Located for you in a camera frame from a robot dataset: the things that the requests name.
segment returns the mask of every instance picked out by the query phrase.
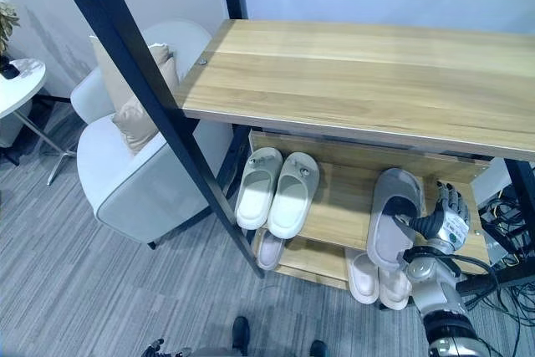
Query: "green plant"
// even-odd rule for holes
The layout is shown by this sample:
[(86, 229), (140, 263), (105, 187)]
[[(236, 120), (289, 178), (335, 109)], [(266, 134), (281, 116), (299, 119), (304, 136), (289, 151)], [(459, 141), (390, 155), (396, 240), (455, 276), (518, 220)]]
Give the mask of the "green plant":
[(18, 26), (18, 17), (11, 0), (0, 0), (0, 54), (8, 48), (8, 40), (13, 33), (13, 26)]

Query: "white armchair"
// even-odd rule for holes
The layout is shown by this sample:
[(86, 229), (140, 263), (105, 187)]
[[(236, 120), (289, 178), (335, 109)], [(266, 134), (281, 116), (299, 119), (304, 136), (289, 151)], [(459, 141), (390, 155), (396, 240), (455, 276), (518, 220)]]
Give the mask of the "white armchair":
[[(182, 79), (210, 41), (201, 26), (176, 20), (143, 32), (145, 41), (167, 43)], [(71, 94), (88, 124), (78, 145), (78, 173), (94, 216), (138, 242), (151, 243), (207, 207), (185, 168), (161, 133), (133, 155), (111, 121), (114, 107), (100, 69), (93, 70)], [(200, 121), (194, 130), (214, 175), (232, 141), (232, 127)]]

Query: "potted plant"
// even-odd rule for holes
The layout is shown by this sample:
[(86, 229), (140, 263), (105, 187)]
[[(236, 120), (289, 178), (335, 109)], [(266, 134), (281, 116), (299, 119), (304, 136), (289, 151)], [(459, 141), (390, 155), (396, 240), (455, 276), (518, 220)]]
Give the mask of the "potted plant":
[(0, 74), (6, 79), (13, 79), (20, 74), (5, 55), (14, 25), (19, 26), (15, 7), (11, 0), (0, 0)]

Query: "chair leg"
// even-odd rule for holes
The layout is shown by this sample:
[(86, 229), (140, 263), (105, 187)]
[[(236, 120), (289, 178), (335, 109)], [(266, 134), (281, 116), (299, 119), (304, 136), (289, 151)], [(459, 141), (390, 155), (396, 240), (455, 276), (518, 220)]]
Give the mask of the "chair leg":
[(9, 155), (9, 152), (6, 152), (4, 151), (3, 152), (3, 155), (6, 157), (6, 159), (8, 161), (10, 161), (11, 163), (13, 163), (15, 166), (18, 166), (19, 165), (19, 161), (15, 158), (13, 158), (11, 155)]

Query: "gray slipper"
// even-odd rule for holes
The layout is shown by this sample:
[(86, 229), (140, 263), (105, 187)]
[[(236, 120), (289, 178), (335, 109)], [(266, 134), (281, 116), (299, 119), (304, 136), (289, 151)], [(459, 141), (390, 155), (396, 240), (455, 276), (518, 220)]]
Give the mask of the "gray slipper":
[(420, 217), (423, 191), (408, 171), (388, 169), (381, 173), (374, 189), (374, 201), (366, 244), (369, 259), (386, 271), (400, 268), (399, 255), (411, 248), (415, 232), (399, 227), (394, 215)]

